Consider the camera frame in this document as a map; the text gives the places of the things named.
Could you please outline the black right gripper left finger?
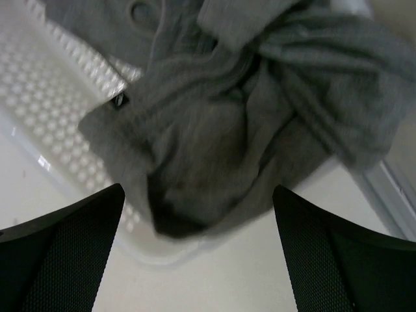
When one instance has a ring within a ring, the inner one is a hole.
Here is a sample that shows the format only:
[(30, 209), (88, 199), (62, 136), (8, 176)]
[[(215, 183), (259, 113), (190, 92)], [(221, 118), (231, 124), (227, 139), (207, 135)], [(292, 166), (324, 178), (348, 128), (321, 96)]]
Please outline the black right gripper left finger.
[(1, 230), (1, 310), (91, 311), (124, 201), (114, 184)]

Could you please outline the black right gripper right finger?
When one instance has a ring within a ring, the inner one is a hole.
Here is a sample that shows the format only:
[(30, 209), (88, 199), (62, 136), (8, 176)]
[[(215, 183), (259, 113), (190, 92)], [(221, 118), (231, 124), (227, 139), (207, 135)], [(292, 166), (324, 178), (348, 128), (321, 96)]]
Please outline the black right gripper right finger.
[(273, 204), (297, 310), (415, 310), (414, 242), (359, 226), (283, 186)]

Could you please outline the grey drawstring shorts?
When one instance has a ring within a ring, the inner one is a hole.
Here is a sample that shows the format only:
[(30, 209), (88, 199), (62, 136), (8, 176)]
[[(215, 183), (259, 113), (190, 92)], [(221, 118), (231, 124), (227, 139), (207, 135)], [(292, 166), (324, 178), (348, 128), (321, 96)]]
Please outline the grey drawstring shorts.
[(415, 106), (415, 48), (329, 1), (46, 1), (143, 70), (78, 128), (127, 201), (173, 239), (227, 233), (330, 157), (389, 151)]

